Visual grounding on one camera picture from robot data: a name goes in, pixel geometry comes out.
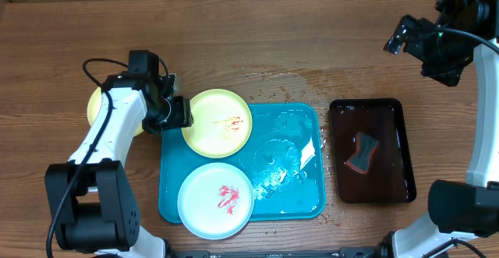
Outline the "yellow plate with red stain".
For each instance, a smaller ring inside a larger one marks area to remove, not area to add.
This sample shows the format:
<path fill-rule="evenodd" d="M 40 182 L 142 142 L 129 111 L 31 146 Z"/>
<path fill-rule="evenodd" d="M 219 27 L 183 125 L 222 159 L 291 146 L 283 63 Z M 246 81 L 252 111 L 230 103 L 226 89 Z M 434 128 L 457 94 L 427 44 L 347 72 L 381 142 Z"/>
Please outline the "yellow plate with red stain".
<path fill-rule="evenodd" d="M 147 113 L 147 106 L 143 92 L 131 87 L 111 88 L 108 91 L 111 97 L 102 94 L 99 99 L 92 96 L 88 109 L 94 113 L 86 140 L 93 140 L 99 130 L 104 128 L 101 138 L 131 136 L 134 137 L 143 131 L 142 121 Z"/>

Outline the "orange and black sponge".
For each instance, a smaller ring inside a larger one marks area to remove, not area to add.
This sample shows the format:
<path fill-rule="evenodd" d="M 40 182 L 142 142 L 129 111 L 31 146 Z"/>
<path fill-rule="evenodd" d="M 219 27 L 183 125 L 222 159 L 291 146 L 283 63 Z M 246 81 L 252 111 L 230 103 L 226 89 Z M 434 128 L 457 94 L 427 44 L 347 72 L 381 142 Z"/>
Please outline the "orange and black sponge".
<path fill-rule="evenodd" d="M 353 171 L 366 174 L 369 171 L 373 154 L 378 147 L 378 141 L 365 133 L 357 133 L 355 136 L 356 149 L 352 156 L 345 162 Z"/>

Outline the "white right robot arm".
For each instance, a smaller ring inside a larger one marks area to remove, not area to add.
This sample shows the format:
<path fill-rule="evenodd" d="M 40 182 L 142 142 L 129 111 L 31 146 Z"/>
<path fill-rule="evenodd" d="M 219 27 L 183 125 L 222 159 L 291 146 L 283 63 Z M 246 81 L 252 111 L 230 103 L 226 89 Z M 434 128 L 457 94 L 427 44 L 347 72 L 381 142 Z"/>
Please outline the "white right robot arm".
<path fill-rule="evenodd" d="M 498 231 L 498 0 L 437 0 L 436 22 L 403 16 L 384 50 L 409 53 L 422 75 L 458 85 L 473 64 L 477 116 L 472 158 L 464 182 L 437 180 L 426 213 L 385 236 L 377 257 L 443 257 L 452 246 L 477 251 L 471 240 Z"/>

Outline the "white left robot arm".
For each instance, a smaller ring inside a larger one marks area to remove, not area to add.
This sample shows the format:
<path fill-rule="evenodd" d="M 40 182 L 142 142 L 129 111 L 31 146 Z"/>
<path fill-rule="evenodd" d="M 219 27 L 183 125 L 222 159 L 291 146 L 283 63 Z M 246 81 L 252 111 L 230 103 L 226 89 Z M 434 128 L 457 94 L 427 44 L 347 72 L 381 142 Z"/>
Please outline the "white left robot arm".
<path fill-rule="evenodd" d="M 109 76 L 101 107 L 80 147 L 44 176 L 52 244 L 97 257 L 172 257 L 168 243 L 140 223 L 124 164 L 138 127 L 153 134 L 192 125 L 188 99 L 176 95 L 176 77 L 153 71 Z"/>

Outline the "teal plastic tray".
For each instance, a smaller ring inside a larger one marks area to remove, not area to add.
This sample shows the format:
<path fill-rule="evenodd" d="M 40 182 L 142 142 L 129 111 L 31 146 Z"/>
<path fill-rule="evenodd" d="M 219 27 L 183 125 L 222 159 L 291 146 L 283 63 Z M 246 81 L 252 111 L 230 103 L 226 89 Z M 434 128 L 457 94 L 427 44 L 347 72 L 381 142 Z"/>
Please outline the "teal plastic tray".
<path fill-rule="evenodd" d="M 251 181 L 252 221 L 318 216 L 326 196 L 317 113 L 304 103 L 250 104 L 249 109 L 253 128 L 248 141 L 222 162 L 239 168 Z M 163 133 L 158 209 L 166 221 L 181 221 L 177 207 L 181 184 L 211 161 L 187 145 L 180 129 Z"/>

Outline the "black water tray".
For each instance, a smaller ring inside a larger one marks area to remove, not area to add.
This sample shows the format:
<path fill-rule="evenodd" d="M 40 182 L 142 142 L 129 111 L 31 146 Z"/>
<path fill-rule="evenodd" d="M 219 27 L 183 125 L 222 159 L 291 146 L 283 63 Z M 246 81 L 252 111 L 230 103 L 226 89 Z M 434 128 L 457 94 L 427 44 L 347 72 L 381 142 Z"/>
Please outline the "black water tray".
<path fill-rule="evenodd" d="M 329 106 L 338 198 L 344 203 L 411 203 L 417 197 L 402 104 L 395 98 L 338 99 Z M 355 152 L 355 136 L 377 140 L 369 171 L 345 162 Z"/>

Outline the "small yellow plate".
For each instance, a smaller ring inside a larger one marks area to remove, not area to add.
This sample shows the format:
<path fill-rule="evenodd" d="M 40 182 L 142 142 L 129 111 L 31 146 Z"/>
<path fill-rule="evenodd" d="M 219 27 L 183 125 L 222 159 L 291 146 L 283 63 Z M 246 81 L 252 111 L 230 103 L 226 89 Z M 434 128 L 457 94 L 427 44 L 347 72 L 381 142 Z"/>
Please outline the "small yellow plate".
<path fill-rule="evenodd" d="M 182 129 L 187 145 L 204 157 L 223 158 L 241 150 L 253 128 L 248 104 L 229 90 L 211 89 L 190 101 L 193 124 Z"/>

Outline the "light blue plate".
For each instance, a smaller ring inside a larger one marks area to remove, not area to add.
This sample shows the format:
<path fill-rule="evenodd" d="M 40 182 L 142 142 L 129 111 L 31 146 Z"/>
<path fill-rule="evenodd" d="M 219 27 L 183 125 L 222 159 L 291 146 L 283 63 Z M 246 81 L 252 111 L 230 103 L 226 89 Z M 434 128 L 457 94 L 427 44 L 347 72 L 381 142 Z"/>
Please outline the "light blue plate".
<path fill-rule="evenodd" d="M 254 208 L 253 187 L 237 167 L 205 164 L 183 181 L 177 199 L 183 225 L 209 240 L 229 238 L 248 223 Z"/>

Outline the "black rail at table edge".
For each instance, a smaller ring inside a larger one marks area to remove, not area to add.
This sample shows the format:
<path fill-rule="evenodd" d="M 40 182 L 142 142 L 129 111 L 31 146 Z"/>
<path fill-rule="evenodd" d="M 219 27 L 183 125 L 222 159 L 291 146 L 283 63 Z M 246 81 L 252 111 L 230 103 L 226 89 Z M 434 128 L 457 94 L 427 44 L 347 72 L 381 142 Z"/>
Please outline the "black rail at table edge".
<path fill-rule="evenodd" d="M 342 247 L 336 250 L 260 251 L 210 253 L 207 250 L 176 251 L 177 258 L 386 258 L 391 257 L 383 246 Z"/>

